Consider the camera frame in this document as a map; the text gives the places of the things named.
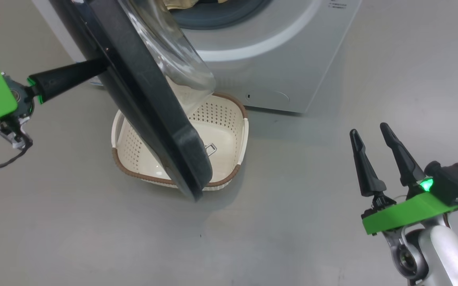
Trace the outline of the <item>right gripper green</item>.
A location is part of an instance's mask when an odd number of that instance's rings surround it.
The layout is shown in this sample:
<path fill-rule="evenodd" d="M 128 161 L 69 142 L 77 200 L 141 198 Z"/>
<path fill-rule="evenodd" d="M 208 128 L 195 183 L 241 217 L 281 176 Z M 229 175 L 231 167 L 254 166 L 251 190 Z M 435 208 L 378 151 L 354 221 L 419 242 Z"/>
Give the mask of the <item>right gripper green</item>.
<path fill-rule="evenodd" d="M 411 186 L 423 181 L 427 176 L 404 144 L 398 139 L 389 125 L 380 123 L 386 145 L 392 150 L 402 186 Z M 378 179 L 366 153 L 365 145 L 356 129 L 349 132 L 351 148 L 354 156 L 359 188 L 362 197 L 381 196 L 386 190 L 385 183 Z M 368 235 L 377 234 L 418 223 L 434 216 L 458 210 L 458 206 L 449 206 L 434 196 L 434 186 L 401 203 L 396 203 L 382 210 L 378 210 L 362 219 L 364 230 Z"/>

